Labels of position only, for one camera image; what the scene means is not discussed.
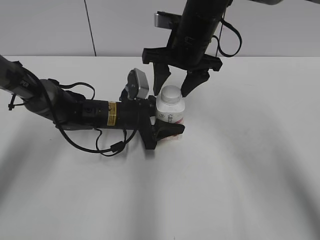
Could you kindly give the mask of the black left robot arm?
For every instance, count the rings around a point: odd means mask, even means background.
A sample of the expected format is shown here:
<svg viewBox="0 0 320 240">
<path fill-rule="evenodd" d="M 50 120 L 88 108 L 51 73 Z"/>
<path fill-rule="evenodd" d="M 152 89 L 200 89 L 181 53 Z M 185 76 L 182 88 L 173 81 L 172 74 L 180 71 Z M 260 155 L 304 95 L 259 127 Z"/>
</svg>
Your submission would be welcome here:
<svg viewBox="0 0 320 240">
<path fill-rule="evenodd" d="M 148 81 L 143 71 L 134 68 L 127 77 L 127 84 L 119 101 L 87 99 L 84 95 L 71 91 L 76 86 L 92 85 L 75 82 L 60 84 L 57 80 L 39 79 L 19 61 L 0 58 L 0 88 L 11 93 L 8 109 L 16 107 L 15 98 L 22 99 L 22 105 L 30 112 L 51 120 L 62 136 L 73 147 L 94 154 L 112 157 L 122 152 L 136 133 L 147 150 L 154 150 L 158 141 L 182 134 L 185 126 L 165 122 L 151 117 L 156 115 L 156 97 L 148 95 Z M 120 129 L 124 139 L 107 149 L 89 149 L 76 144 L 66 134 L 67 131 Z"/>
</svg>

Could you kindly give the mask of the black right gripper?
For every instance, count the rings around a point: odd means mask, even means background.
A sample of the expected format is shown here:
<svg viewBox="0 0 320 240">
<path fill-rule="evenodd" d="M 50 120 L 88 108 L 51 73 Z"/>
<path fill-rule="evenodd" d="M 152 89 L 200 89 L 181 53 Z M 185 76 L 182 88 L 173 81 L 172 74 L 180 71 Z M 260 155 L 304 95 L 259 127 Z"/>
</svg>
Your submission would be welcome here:
<svg viewBox="0 0 320 240">
<path fill-rule="evenodd" d="M 169 66 L 186 70 L 181 85 L 181 95 L 187 97 L 195 88 L 210 78 L 209 70 L 218 72 L 223 63 L 218 57 L 205 54 L 211 33 L 200 31 L 196 35 L 194 27 L 176 27 L 171 31 L 167 46 L 144 48 L 142 62 L 153 63 L 153 93 L 158 96 L 164 83 L 171 75 Z"/>
</svg>

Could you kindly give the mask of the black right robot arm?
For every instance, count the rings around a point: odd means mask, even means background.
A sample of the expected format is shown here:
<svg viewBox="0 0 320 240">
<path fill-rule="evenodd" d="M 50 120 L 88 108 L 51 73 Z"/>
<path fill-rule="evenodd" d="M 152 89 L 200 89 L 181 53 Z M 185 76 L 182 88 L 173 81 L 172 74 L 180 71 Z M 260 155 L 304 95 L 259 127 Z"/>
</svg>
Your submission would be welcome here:
<svg viewBox="0 0 320 240">
<path fill-rule="evenodd" d="M 142 52 L 142 62 L 153 64 L 155 96 L 171 75 L 170 67 L 187 72 L 181 85 L 183 97 L 208 81 L 209 70 L 221 69 L 221 59 L 206 54 L 206 50 L 229 5 L 228 0 L 188 0 L 181 15 L 155 13 L 155 27 L 171 31 L 166 46 L 144 48 Z"/>
</svg>

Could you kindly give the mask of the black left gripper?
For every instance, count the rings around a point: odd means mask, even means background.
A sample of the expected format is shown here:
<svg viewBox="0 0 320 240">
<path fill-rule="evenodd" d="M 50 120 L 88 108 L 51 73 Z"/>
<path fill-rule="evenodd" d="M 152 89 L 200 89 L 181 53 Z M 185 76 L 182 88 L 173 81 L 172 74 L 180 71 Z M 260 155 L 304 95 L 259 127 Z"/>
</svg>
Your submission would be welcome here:
<svg viewBox="0 0 320 240">
<path fill-rule="evenodd" d="M 81 105 L 81 124 L 91 128 L 136 130 L 147 150 L 154 150 L 161 140 L 180 140 L 185 130 L 183 124 L 165 122 L 156 116 L 157 98 L 122 102 L 85 100 Z"/>
</svg>

